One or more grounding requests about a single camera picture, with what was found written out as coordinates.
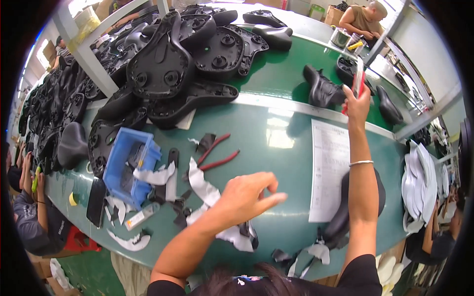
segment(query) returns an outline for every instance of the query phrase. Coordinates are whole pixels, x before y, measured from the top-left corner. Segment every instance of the red-handled pliers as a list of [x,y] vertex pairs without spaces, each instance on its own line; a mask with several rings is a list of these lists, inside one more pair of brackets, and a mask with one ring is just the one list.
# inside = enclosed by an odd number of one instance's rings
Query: red-handled pliers
[[[357,73],[354,74],[354,81],[352,82],[352,92],[356,99],[359,99],[364,91],[364,61],[360,56],[357,57]],[[347,105],[342,108],[342,114],[347,116]]]
[[[209,153],[212,151],[212,149],[214,149],[214,147],[216,147],[217,144],[224,141],[225,139],[228,139],[229,137],[230,137],[230,133],[227,133],[223,136],[220,136],[219,138],[216,138],[214,140],[214,143],[211,145],[211,147],[209,147],[209,149],[198,159],[197,165],[198,165],[198,167],[201,171],[210,170],[210,169],[218,167],[218,166],[220,166],[224,163],[227,163],[227,162],[233,160],[240,153],[240,149],[237,149],[231,155],[229,155],[228,157],[226,157],[226,158],[224,158],[220,161],[215,161],[215,162],[212,162],[212,163],[205,164],[205,165],[201,166],[202,162],[206,159],[206,157],[209,155]],[[189,174],[189,171],[187,171],[185,173],[185,175],[183,176],[183,179],[187,179],[188,174]]]

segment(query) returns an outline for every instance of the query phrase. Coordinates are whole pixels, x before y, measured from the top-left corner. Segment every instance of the silver bracelet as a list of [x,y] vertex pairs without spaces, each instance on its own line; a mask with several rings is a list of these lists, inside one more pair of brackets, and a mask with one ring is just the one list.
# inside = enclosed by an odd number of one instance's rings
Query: silver bracelet
[[356,164],[361,164],[361,163],[374,163],[374,162],[373,161],[356,161],[356,162],[350,163],[349,167],[351,167],[353,165],[356,165]]

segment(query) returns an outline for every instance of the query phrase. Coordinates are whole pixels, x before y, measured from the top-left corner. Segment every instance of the olive sleeveless shirt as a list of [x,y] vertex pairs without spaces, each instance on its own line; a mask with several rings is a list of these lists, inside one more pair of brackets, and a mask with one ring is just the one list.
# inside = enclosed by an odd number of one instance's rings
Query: olive sleeveless shirt
[[364,15],[364,12],[362,11],[362,7],[358,5],[353,5],[352,7],[352,12],[354,13],[354,21],[351,23],[354,27],[358,28],[359,30],[362,31],[367,31],[367,32],[380,32],[381,26],[379,22],[377,21],[372,21],[369,22]]

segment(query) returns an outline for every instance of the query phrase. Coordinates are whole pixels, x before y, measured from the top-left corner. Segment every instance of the bald man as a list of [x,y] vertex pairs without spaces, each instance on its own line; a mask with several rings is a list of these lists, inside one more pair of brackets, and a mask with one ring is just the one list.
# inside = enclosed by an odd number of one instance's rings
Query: bald man
[[363,35],[365,39],[380,38],[383,33],[380,21],[387,16],[387,10],[378,1],[369,3],[368,7],[350,6],[342,15],[339,26],[350,34]]

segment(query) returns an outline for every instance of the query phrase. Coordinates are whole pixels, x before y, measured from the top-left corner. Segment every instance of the printed instruction sheet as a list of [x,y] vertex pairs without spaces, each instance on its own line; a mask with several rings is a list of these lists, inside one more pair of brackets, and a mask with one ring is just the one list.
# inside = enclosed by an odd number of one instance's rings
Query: printed instruction sheet
[[311,120],[313,182],[309,222],[329,222],[341,203],[341,180],[349,171],[349,132]]

